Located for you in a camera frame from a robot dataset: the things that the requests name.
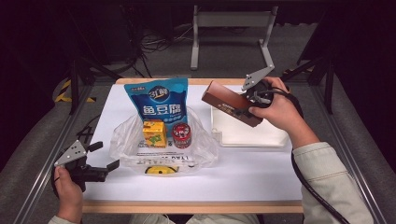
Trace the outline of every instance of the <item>sleeve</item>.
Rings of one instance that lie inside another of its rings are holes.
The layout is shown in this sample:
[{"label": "sleeve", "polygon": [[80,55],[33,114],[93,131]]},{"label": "sleeve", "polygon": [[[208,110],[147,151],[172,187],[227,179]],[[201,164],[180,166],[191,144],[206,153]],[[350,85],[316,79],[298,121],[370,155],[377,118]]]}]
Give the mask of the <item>sleeve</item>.
[{"label": "sleeve", "polygon": [[74,222],[69,222],[67,220],[64,220],[60,217],[53,217],[50,221],[49,224],[76,224]]},{"label": "sleeve", "polygon": [[[311,187],[349,223],[374,223],[355,180],[347,172],[334,149],[327,143],[314,143],[293,150],[294,159]],[[302,187],[304,223],[338,223]]]}]

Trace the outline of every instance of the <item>white plastic bag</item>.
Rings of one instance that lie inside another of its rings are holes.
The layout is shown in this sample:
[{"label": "white plastic bag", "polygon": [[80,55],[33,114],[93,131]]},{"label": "white plastic bag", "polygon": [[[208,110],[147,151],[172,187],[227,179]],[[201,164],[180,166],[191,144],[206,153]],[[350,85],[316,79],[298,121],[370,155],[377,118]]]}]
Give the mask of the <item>white plastic bag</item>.
[{"label": "white plastic bag", "polygon": [[218,160],[219,143],[204,129],[198,116],[187,108],[191,145],[185,149],[144,147],[143,121],[136,114],[114,130],[110,157],[140,174],[190,173]]}]

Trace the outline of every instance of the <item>yellow box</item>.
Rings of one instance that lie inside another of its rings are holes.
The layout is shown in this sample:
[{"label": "yellow box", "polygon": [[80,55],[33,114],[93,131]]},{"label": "yellow box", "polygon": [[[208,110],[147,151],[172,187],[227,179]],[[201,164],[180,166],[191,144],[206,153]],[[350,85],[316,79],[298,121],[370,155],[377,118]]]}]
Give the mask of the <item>yellow box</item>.
[{"label": "yellow box", "polygon": [[166,127],[163,121],[144,121],[143,135],[149,147],[166,147]]}]

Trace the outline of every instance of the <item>red tin can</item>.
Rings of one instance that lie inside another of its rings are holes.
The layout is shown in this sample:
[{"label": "red tin can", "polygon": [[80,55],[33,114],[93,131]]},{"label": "red tin can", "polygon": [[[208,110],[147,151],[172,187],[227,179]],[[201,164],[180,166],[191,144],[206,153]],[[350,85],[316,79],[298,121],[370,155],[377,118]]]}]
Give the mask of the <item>red tin can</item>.
[{"label": "red tin can", "polygon": [[191,128],[187,123],[175,124],[172,128],[175,147],[186,148],[191,145]]}]

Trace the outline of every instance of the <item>person's left hand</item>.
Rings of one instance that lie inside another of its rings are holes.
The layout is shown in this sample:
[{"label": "person's left hand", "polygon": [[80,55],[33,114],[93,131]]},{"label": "person's left hand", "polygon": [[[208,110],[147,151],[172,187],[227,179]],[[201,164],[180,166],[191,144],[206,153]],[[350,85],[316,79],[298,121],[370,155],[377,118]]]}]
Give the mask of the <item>person's left hand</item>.
[{"label": "person's left hand", "polygon": [[63,167],[55,168],[54,178],[60,201],[57,217],[79,223],[82,218],[81,188],[73,182],[69,172]]}]

